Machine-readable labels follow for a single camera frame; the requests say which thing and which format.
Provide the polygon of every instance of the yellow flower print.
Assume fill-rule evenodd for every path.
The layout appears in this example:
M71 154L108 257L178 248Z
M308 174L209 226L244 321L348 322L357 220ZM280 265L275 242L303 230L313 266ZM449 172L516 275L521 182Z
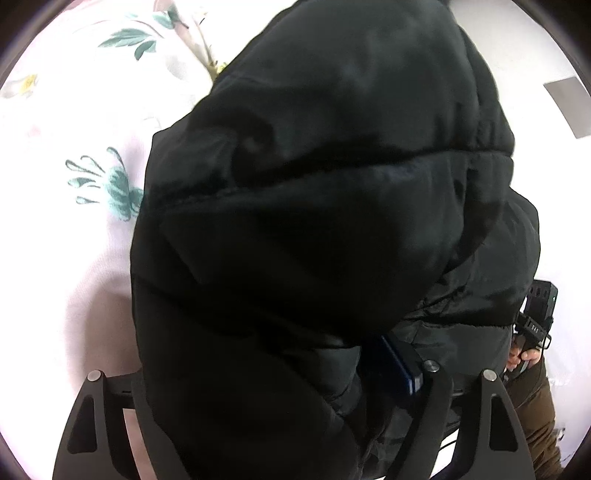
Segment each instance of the yellow flower print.
M35 85L37 85L37 80L38 76L36 73L17 80L9 80L5 82L2 89L0 89L0 97L12 98L15 96L22 96L28 98L33 94Z

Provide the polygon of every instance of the brown pants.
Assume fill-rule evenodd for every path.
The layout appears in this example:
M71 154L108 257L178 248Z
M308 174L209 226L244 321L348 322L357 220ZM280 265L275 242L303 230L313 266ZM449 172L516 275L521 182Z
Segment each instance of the brown pants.
M506 388L525 433L536 480L556 480L562 467L554 432L556 414L544 358Z

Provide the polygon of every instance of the black mount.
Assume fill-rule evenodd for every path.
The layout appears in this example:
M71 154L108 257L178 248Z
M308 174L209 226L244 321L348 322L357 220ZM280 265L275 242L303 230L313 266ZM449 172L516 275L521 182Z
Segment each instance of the black mount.
M61 437L53 480L139 480L124 408L136 411L156 477L191 480L173 443L152 417L142 372L106 377L94 371L89 378L82 384Z
M440 450L453 381L442 366L405 351L400 361L421 368L422 414L411 427L387 480L427 480ZM142 372L106 377L94 371L82 385L61 439L53 480L139 480L123 417L136 410L159 480L191 480L148 406ZM485 370L466 395L450 465L434 480L535 480L530 453L511 400L496 374Z

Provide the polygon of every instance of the jacket hood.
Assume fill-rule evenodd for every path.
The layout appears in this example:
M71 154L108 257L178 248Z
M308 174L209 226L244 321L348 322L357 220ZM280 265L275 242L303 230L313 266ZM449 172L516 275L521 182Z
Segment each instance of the jacket hood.
M190 475L384 475L400 431L358 365L403 320L439 324L415 336L432 358L502 365L539 255L513 146L490 71L436 0L300 1L154 136L134 320L148 402ZM495 331L478 335L490 347L438 336L457 323Z

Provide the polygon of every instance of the white wall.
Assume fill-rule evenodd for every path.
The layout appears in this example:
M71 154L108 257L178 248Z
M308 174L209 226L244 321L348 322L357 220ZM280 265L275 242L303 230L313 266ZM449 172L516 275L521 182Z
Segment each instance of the white wall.
M576 73L546 31L511 0L453 0L452 11L488 62L515 134L512 186L540 214L536 277L558 287L546 355L557 421L566 425L564 461L591 424L591 137L575 139L544 84Z

